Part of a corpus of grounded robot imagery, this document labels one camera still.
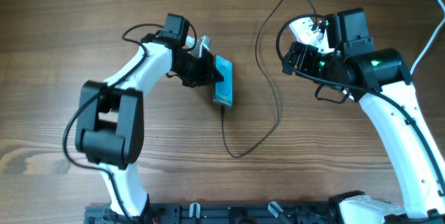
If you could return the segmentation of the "blue screen smartphone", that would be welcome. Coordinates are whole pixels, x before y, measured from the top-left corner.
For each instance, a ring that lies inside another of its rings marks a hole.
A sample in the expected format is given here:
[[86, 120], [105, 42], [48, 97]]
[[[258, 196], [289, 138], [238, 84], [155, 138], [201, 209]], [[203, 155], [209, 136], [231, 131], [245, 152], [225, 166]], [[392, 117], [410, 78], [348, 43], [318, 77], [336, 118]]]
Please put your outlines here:
[[215, 84], [214, 102], [224, 106], [233, 106], [233, 64], [226, 58], [220, 55], [216, 56], [216, 69], [223, 77], [223, 81], [218, 81]]

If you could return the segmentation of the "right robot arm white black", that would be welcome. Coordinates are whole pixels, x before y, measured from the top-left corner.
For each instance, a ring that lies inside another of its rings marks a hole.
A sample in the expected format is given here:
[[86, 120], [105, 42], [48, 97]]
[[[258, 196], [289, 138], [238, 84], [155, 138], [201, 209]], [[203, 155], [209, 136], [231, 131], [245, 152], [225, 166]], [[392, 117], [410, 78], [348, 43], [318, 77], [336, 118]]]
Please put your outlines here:
[[361, 191], [330, 198], [333, 223], [443, 223], [444, 159], [423, 119], [412, 75], [393, 48], [376, 50], [361, 8], [319, 17], [330, 52], [294, 42], [279, 54], [283, 71], [319, 88], [344, 91], [378, 132], [396, 173], [403, 205]]

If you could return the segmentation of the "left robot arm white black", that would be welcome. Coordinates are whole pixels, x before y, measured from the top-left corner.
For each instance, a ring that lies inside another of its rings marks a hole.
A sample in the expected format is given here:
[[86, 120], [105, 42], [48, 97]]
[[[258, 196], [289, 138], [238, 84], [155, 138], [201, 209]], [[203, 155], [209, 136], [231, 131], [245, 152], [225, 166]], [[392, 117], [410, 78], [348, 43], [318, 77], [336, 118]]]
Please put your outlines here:
[[168, 14], [135, 43], [136, 55], [102, 82], [87, 81], [79, 108], [63, 134], [76, 128], [75, 147], [85, 154], [88, 170], [104, 177], [111, 203], [108, 219], [115, 223], [144, 223], [149, 217], [149, 195], [140, 183], [137, 160], [144, 143], [144, 99], [162, 77], [177, 77], [194, 88], [223, 81], [207, 35], [189, 36], [194, 26], [183, 16]]

